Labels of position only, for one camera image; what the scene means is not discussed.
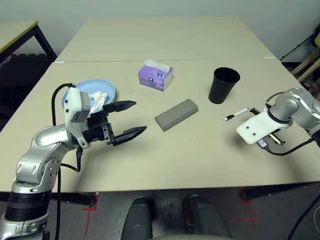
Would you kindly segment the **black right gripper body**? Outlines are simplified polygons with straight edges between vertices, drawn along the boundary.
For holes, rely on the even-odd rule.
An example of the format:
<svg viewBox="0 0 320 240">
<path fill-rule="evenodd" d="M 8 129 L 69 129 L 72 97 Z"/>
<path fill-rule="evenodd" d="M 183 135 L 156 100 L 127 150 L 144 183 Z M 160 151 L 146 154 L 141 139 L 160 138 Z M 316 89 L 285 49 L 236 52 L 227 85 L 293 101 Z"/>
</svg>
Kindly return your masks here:
<svg viewBox="0 0 320 240">
<path fill-rule="evenodd" d="M 254 114 L 254 115 L 260 114 L 260 112 L 259 112 L 257 109 L 255 109 L 255 108 L 251 108 L 251 109 L 249 110 L 249 112 L 252 113 L 252 114 Z M 286 143 L 285 141 L 282 141 L 278 136 L 276 136 L 276 134 L 275 134 L 274 132 L 273 132 L 273 133 L 270 133 L 268 136 L 269 136 L 270 138 L 272 138 L 273 141 L 274 141 L 276 144 L 278 144 L 278 145 L 283 146 L 283 145 Z"/>
</svg>

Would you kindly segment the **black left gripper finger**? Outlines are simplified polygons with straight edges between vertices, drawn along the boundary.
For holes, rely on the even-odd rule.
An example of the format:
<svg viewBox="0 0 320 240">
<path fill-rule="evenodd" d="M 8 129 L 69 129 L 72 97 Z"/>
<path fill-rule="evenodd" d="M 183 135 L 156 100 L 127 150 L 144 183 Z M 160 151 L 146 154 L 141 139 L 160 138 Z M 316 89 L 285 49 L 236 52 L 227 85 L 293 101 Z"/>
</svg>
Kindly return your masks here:
<svg viewBox="0 0 320 240">
<path fill-rule="evenodd" d="M 135 101 L 131 100 L 115 101 L 113 103 L 103 105 L 102 109 L 108 115 L 113 112 L 125 111 L 136 104 L 137 103 Z"/>
<path fill-rule="evenodd" d="M 139 127 L 133 127 L 131 129 L 125 130 L 122 134 L 113 137 L 112 144 L 113 146 L 118 146 L 120 144 L 131 141 L 146 129 L 147 129 L 146 126 L 139 126 Z"/>
</svg>

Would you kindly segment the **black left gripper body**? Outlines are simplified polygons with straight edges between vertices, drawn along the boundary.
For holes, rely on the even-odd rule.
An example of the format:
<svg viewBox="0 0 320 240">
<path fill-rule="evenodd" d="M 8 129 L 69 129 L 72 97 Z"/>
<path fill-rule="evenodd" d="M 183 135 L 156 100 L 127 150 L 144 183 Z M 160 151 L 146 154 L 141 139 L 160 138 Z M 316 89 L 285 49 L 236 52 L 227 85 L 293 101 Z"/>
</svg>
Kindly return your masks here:
<svg viewBox="0 0 320 240">
<path fill-rule="evenodd" d="M 88 130 L 83 136 L 88 143 L 105 141 L 106 144 L 114 143 L 114 134 L 108 121 L 107 113 L 92 113 L 87 119 Z"/>
</svg>

